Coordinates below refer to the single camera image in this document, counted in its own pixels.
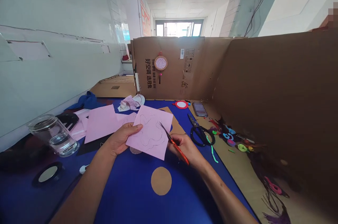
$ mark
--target hanging ornament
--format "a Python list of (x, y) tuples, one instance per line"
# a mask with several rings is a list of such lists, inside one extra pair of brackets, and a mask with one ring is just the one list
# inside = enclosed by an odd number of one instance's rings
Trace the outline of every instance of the hanging ornament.
[(167, 68), (168, 66), (168, 60), (162, 56), (162, 52), (160, 51), (157, 58), (155, 59), (155, 67), (157, 70), (160, 71), (159, 73), (159, 84), (161, 84), (161, 76), (162, 76), (162, 71)]

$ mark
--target tan circle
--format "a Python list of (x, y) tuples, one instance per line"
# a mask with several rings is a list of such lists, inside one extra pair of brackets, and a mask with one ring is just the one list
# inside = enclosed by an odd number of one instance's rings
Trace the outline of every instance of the tan circle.
[(151, 175), (151, 186), (157, 195), (166, 195), (171, 188), (171, 175), (169, 170), (165, 167), (155, 169)]

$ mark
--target blue fabric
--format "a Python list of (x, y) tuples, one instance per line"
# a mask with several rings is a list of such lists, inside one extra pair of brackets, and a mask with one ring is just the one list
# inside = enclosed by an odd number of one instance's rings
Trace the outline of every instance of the blue fabric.
[[(115, 112), (123, 98), (114, 98)], [(190, 135), (191, 122), (189, 109), (178, 109), (173, 101), (145, 101), (153, 108), (169, 107), (183, 130)], [(199, 147), (201, 154), (211, 164), (228, 188), (253, 215), (253, 211), (231, 177), (216, 151), (216, 163), (210, 147)], [(0, 173), (0, 212), (3, 224), (44, 223), (60, 200), (62, 194), (79, 174), (82, 165), (90, 164), (96, 151), (66, 158), (51, 155), (34, 169), (24, 173)], [(60, 179), (41, 188), (33, 188), (35, 175), (48, 164), (60, 161), (65, 170)], [(158, 167), (165, 167), (172, 177), (170, 191), (164, 196), (155, 194), (151, 187), (151, 175)], [(138, 223), (138, 224), (212, 224), (223, 223), (217, 206), (198, 173), (170, 151), (164, 161), (141, 153), (134, 155), (129, 149), (120, 154), (114, 163), (100, 205), (95, 223)]]
[(103, 107), (103, 106), (106, 106), (106, 105), (98, 102), (98, 99), (96, 98), (96, 96), (92, 92), (87, 91), (86, 95), (82, 95), (76, 104), (69, 106), (66, 110), (82, 108), (82, 107), (92, 110), (92, 109)]

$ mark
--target window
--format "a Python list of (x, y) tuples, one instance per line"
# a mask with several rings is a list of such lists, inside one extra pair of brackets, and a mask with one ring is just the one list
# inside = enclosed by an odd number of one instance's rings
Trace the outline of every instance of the window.
[(200, 36), (203, 20), (156, 20), (156, 36)]

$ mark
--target scissors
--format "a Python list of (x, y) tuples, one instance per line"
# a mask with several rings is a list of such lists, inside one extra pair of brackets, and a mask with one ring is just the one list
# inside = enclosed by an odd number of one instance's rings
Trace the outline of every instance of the scissors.
[(181, 151), (181, 149), (177, 146), (177, 144), (175, 143), (175, 141), (173, 141), (173, 139), (171, 138), (170, 134), (167, 132), (167, 130), (164, 128), (164, 126), (162, 125), (161, 122), (160, 122), (160, 125), (165, 130), (165, 133), (167, 134), (168, 139), (170, 140), (170, 142), (174, 145), (174, 147), (177, 149), (177, 151), (180, 152), (180, 154), (182, 155), (184, 161), (189, 165), (189, 161), (188, 161), (187, 157), (184, 155), (184, 153)]
[[(206, 145), (213, 145), (215, 144), (215, 136), (210, 133), (207, 129), (204, 127), (200, 126), (197, 121), (195, 121), (189, 114), (188, 117), (190, 119), (190, 122), (193, 124), (193, 127), (191, 128), (190, 131), (190, 138), (191, 140), (198, 146), (203, 147)], [(195, 140), (194, 138), (194, 132), (197, 134), (197, 136), (201, 139), (202, 143), (199, 143)], [(211, 136), (211, 142), (208, 141), (207, 136), (204, 134), (204, 132), (207, 132)]]

